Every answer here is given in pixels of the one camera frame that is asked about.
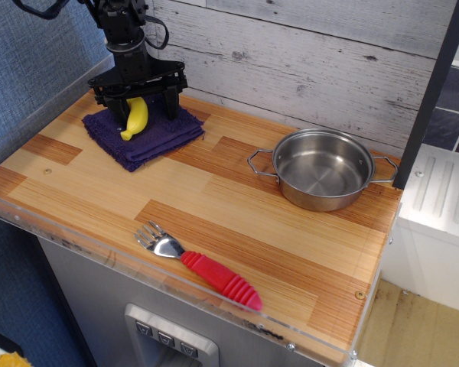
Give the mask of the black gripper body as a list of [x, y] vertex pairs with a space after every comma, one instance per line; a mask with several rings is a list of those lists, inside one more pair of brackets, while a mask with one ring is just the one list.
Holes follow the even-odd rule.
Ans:
[[187, 87], [184, 63], [151, 56], [143, 36], [121, 44], [106, 40], [105, 45], [113, 55], [114, 66], [88, 81], [99, 104], [106, 105], [108, 97], [131, 99], [163, 95], [166, 89], [173, 86], [178, 88], [180, 94]]

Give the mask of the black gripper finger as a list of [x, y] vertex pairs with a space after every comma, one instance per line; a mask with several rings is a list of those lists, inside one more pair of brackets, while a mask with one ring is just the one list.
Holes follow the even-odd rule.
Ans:
[[130, 107], [126, 99], [106, 99], [106, 107], [116, 117], [122, 126], [127, 126]]
[[164, 101], [167, 109], [167, 116], [170, 120], [174, 120], [178, 116], [179, 111], [179, 92], [176, 86], [166, 89], [163, 92]]

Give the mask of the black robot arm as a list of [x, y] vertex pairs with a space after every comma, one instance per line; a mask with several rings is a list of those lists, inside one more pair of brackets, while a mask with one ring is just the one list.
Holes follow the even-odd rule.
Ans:
[[146, 14], [148, 5], [143, 1], [87, 1], [86, 5], [105, 35], [106, 49], [114, 62], [110, 70], [88, 82], [96, 102], [125, 124], [130, 112], [128, 99], [161, 94], [168, 118], [175, 119], [179, 94], [187, 88], [184, 63], [150, 55], [147, 47], [156, 46], [143, 30], [147, 22], [164, 23]]

